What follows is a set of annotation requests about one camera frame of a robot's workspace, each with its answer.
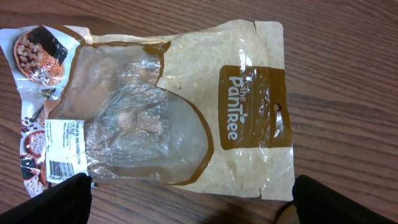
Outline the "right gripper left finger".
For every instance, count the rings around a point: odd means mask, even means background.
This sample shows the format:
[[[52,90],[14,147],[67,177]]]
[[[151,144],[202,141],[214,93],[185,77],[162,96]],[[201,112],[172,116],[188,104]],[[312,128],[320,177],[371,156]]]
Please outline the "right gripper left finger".
[[[91,202],[91,177],[80,173],[2,213],[1,223],[86,224]]]

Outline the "brown snack pouch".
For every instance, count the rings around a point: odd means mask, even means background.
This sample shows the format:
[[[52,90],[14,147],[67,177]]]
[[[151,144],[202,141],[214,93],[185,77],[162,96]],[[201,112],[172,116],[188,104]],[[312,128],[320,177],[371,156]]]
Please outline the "brown snack pouch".
[[[198,193],[292,200],[284,28],[229,21],[184,34],[1,30],[21,96],[20,160],[31,197],[84,173]]]

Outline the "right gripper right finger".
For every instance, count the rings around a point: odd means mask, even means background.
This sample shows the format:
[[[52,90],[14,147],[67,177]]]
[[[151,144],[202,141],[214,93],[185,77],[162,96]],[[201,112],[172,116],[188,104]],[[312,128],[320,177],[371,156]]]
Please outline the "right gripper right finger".
[[[397,224],[307,175],[295,179],[292,195],[301,224]]]

